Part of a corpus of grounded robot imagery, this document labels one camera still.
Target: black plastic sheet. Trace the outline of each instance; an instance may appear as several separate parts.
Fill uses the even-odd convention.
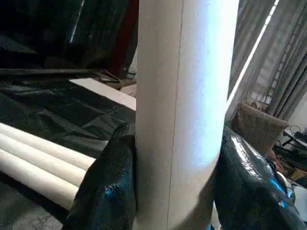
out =
[[[118,126],[135,121],[135,111],[69,81],[2,82],[0,111],[0,122],[94,158]],[[57,230],[67,215],[3,173],[0,207],[1,230]]]
[[[87,171],[63,230],[132,229],[135,156],[135,125],[126,123]]]
[[[306,230],[275,171],[244,140],[224,129],[215,204],[224,230]]]
[[[81,66],[109,57],[128,0],[1,1],[1,34]]]

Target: white pipe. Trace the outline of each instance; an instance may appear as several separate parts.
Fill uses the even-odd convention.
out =
[[[55,158],[24,143],[0,134],[0,149],[21,158],[69,183],[80,186],[85,170]]]
[[[208,182],[222,140],[237,7],[238,0],[140,1],[134,229],[210,225]]]
[[[87,170],[95,161],[94,158],[88,157],[82,153],[57,145],[3,123],[0,123],[0,133],[84,170]]]
[[[0,170],[70,210],[78,187],[0,149]]]

